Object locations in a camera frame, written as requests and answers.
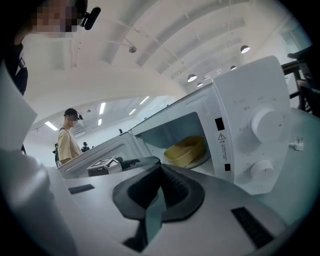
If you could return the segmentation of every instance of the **dial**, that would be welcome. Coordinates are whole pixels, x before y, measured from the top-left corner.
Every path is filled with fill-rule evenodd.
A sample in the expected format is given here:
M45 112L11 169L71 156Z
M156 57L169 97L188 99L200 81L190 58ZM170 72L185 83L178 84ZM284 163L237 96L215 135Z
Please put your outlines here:
M261 143L279 139L284 129L284 117L271 107L262 107L251 120L251 129Z
M250 168L252 180L255 182L265 182L274 175L274 167L270 160L260 160Z

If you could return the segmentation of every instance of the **arched ceiling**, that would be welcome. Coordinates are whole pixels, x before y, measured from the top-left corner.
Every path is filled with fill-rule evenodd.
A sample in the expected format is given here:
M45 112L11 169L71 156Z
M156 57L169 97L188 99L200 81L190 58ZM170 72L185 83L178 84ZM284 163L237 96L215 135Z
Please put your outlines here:
M273 0L88 0L89 12L95 6L91 30L23 42L36 122L89 103L183 97L207 74L250 61L289 15ZM244 44L251 50L241 54ZM187 83L189 74L198 78Z

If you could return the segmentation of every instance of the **black cap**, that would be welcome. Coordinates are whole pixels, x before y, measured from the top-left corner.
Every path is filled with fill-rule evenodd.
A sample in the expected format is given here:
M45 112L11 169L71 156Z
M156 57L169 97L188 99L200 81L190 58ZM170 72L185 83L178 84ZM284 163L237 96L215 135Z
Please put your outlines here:
M68 108L68 109L64 112L64 116L73 116L73 115L78 116L78 112L77 112L74 108Z

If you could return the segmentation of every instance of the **yellow basket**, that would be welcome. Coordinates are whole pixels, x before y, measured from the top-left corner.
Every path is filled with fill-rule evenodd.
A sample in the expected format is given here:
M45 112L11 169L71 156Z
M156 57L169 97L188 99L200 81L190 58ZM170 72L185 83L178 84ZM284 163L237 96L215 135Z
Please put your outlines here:
M177 167L186 167L193 160L206 153L205 139L202 136L190 136L169 147L164 156Z

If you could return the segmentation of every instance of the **fluorescent light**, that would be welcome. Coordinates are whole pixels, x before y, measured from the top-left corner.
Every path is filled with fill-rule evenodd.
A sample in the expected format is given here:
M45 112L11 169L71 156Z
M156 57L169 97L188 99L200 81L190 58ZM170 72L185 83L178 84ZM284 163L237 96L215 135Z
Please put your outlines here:
M240 51L242 54L245 54L246 52L248 52L250 50L250 47L247 45L242 45L240 48Z
M101 103L101 105L100 105L99 115L101 115L101 114L103 114L103 113L104 113L105 106L106 106L106 103L105 103L105 102Z
M190 75L188 76L187 81L188 81L188 82L192 82L193 80L196 80L196 79L197 79L197 76L196 76L195 74L190 74Z
M58 131L58 128L55 127L55 126L54 126L52 123L50 123L49 121L48 121L48 122L45 122L45 124L46 124L47 126L49 126L52 130Z
M143 101L141 101L139 105L143 104L148 98L149 98L149 96L145 97L145 99Z
M129 113L129 116L136 111L136 108Z

